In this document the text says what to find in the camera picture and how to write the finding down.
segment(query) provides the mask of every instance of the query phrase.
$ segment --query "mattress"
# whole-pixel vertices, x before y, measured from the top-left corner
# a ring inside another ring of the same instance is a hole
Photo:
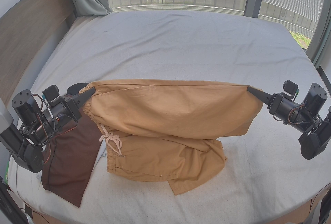
[[[60,42],[32,92],[101,79],[211,80],[281,92],[313,82],[325,88],[304,51],[278,23],[196,11],[132,11],[82,17]],[[331,100],[320,111],[324,118]],[[11,159],[9,186],[36,210],[67,223],[264,223],[313,197],[331,180],[331,147],[312,160],[296,129],[276,122],[266,105],[246,135],[219,138],[228,157],[213,179],[174,196],[167,182],[136,182],[96,164],[81,207],[42,188]]]

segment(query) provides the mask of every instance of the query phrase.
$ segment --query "wooden headboard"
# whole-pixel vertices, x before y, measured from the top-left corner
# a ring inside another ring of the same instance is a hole
[[[30,61],[73,10],[72,0],[20,0],[0,18],[0,98],[5,105]]]

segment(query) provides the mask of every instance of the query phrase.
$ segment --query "fitted sheet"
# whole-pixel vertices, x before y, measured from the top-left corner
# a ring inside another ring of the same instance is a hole
[[[304,51],[277,23],[196,11],[132,11],[78,18],[31,91],[102,79],[211,80],[281,92],[312,82],[325,88]],[[325,117],[328,99],[320,111]],[[264,105],[243,136],[220,138],[225,168],[207,183],[174,196],[167,182],[136,182],[97,162],[77,208],[42,188],[10,160],[9,186],[36,210],[67,223],[264,223],[304,204],[331,181],[331,147],[312,160],[300,132],[276,122]]]

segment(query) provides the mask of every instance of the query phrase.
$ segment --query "wood panel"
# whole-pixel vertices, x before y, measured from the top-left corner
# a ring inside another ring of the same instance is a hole
[[[73,10],[72,0],[20,0],[0,18],[0,98],[5,105],[32,58]]]

